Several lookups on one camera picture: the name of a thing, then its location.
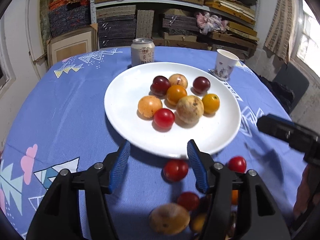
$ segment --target floral paper cup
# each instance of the floral paper cup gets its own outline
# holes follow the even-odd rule
[[[211,73],[218,79],[226,81],[229,79],[233,68],[239,58],[233,53],[224,49],[217,49],[216,65]]]

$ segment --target screw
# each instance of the screw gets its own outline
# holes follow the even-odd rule
[[[103,168],[103,163],[96,163],[96,164],[94,165],[94,168],[95,168],[96,170],[102,169],[102,168]]]
[[[69,173],[69,170],[67,170],[67,169],[63,169],[60,171],[60,175],[62,175],[62,176],[66,176],[68,173]]]
[[[221,170],[223,168],[223,165],[221,163],[215,163],[213,165],[217,170]]]
[[[286,139],[289,139],[289,137],[290,137],[290,131],[288,131],[288,132],[285,134],[285,137],[286,137]]]
[[[254,176],[257,175],[257,172],[256,172],[255,170],[249,170],[248,173],[249,173],[249,175],[252,176],[252,177],[254,177]]]

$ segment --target blue tablecloth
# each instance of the blue tablecloth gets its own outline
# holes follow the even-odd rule
[[[156,47],[155,60],[178,62],[205,71],[216,52]],[[41,199],[62,168],[82,171],[114,152],[123,138],[110,125],[103,106],[109,83],[131,64],[130,48],[78,55],[55,64],[30,93],[7,138],[0,167],[0,203],[15,229],[26,236]],[[305,168],[303,155],[258,132],[257,118],[273,113],[289,119],[279,102],[246,66],[236,67],[224,83],[237,98],[242,122],[236,138],[213,158],[226,163],[236,155],[258,171],[288,219]],[[150,211],[196,191],[192,170],[169,184],[161,177],[167,159],[132,146],[121,186],[107,201],[120,239],[188,239],[189,229],[161,236],[148,226]],[[90,239],[84,192],[80,192],[84,236]]]

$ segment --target picture frame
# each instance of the picture frame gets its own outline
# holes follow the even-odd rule
[[[66,58],[98,50],[97,28],[97,24],[92,24],[48,40],[49,67]]]

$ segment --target chair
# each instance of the chair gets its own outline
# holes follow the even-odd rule
[[[296,107],[309,87],[308,79],[290,62],[288,63],[288,66],[286,64],[281,66],[281,69],[273,82],[285,85],[293,91],[295,98],[291,104],[289,114]]]

